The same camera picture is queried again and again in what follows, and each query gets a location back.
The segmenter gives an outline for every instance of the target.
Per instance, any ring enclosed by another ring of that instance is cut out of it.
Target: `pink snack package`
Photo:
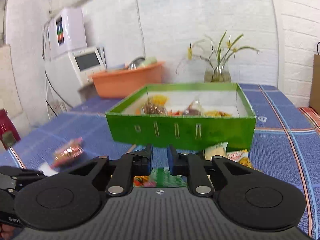
[[[54,161],[51,165],[52,168],[59,167],[61,165],[69,164],[75,160],[79,155],[83,153],[81,148],[82,137],[73,139],[66,143],[54,152]]]

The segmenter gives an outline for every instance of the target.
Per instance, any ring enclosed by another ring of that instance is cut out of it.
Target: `green cardboard box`
[[[170,111],[183,111],[198,99],[205,111],[218,110],[231,117],[136,115],[148,98],[164,95]],[[256,114],[237,83],[185,83],[147,85],[128,96],[106,113],[115,141],[203,150],[228,142],[228,151],[250,149]]]

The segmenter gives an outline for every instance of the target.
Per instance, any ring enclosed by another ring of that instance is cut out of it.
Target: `finger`
[[[4,232],[12,232],[15,229],[15,227],[9,226],[9,225],[2,225],[2,231]]]
[[[13,232],[2,232],[1,236],[4,240],[10,240],[13,237]]]

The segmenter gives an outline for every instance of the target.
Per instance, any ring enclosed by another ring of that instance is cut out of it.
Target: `brown paper bag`
[[[320,55],[313,57],[313,77],[309,106],[320,114]]]

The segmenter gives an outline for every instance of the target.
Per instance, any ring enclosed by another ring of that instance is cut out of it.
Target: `snack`
[[[141,108],[141,114],[167,114],[167,111],[163,106],[155,105],[148,100]]]
[[[203,114],[204,116],[211,116],[211,117],[225,117],[225,116],[232,116],[231,114],[228,114],[223,111],[213,110],[213,111],[207,111]]]
[[[155,104],[156,106],[164,106],[167,101],[168,98],[163,95],[155,95],[150,98],[150,102]]]
[[[203,109],[200,105],[199,99],[195,99],[191,102],[187,109],[183,111],[182,115],[201,115],[202,112]]]
[[[168,112],[168,116],[181,116],[181,115],[182,115],[182,111],[172,112],[172,110],[170,110],[170,112]]]
[[[212,157],[215,155],[220,155],[228,158],[226,153],[228,142],[218,143],[213,146],[208,147],[207,149],[196,153],[203,160],[211,161]]]
[[[186,187],[183,176],[172,176],[168,167],[153,169],[149,176],[134,177],[135,187]]]
[[[83,149],[80,144],[82,138],[74,139],[63,145],[54,152],[54,161],[51,165],[52,168],[58,167],[60,165],[65,165],[71,163],[76,157],[83,153]]]
[[[242,151],[236,151],[236,152],[230,152],[228,153],[228,158],[230,160],[233,160],[237,163],[240,163],[244,166],[247,166],[251,169],[253,169],[252,163],[249,159],[248,156],[248,151],[247,150],[242,150]]]

